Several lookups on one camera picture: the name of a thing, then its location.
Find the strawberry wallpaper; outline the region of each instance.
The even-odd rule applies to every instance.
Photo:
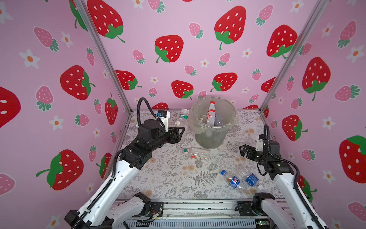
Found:
[[[86,29],[72,0],[0,0],[1,228],[68,228],[102,183],[128,112]]]
[[[84,1],[133,108],[205,96],[257,108],[317,2]]]
[[[284,158],[329,228],[366,228],[366,2],[331,1],[269,103]]]

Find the trash can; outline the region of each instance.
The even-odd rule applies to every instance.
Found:
[[[223,126],[208,126],[206,120],[199,119],[207,114],[210,102],[215,102],[215,113],[226,123]],[[206,97],[196,102],[189,113],[188,124],[192,128],[197,143],[207,149],[215,149],[224,141],[229,129],[237,122],[238,113],[233,104],[220,97]]]

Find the wire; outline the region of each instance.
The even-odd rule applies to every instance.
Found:
[[[300,170],[299,170],[299,168],[294,163],[290,162],[289,160],[286,160],[286,159],[283,159],[283,158],[279,158],[279,157],[276,157],[275,155],[273,155],[271,153],[271,150],[270,150],[270,144],[269,144],[269,126],[267,124],[264,125],[263,132],[264,132],[264,135],[267,138],[267,147],[268,147],[269,154],[272,157],[276,158],[277,160],[282,161],[282,162],[287,162],[288,164],[292,165],[295,168],[296,175],[295,175],[295,178],[294,178],[294,189],[295,189],[297,195],[300,197],[301,202],[304,204],[305,208],[307,209],[307,211],[309,212],[309,214],[313,218],[313,220],[316,223],[316,225],[319,227],[319,229],[324,229],[323,226],[320,224],[320,222],[318,220],[318,217],[314,214],[314,212],[311,210],[311,208],[309,207],[309,205],[305,201],[304,197],[301,195],[301,192],[299,190],[299,186],[297,185],[297,182],[298,182],[299,177],[300,177]]]

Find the bottle label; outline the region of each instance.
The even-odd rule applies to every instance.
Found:
[[[239,183],[240,183],[240,180],[237,177],[233,177],[232,180],[230,181],[230,185],[233,188],[236,188]]]
[[[258,178],[254,174],[250,174],[245,182],[247,182],[250,186],[253,186],[258,182]]]

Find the table surface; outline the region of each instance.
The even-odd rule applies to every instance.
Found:
[[[180,110],[172,110],[169,126],[178,119]],[[143,192],[151,199],[249,199],[258,192],[250,188],[241,194],[233,189],[221,175],[221,171],[234,172],[244,165],[259,178],[261,192],[269,192],[275,198],[283,198],[279,188],[269,175],[261,176],[254,161],[240,155],[239,146],[256,145],[256,137],[263,133],[263,122],[255,110],[238,110],[239,121],[228,132],[224,142],[216,149],[210,150],[208,161],[192,159],[179,153],[179,148],[201,148],[190,128],[185,142],[175,145],[165,144],[153,151],[152,158],[122,190],[118,199],[130,199],[138,192]],[[141,111],[141,122],[151,119],[149,111]],[[137,136],[136,111],[124,138],[123,146],[130,144]]]

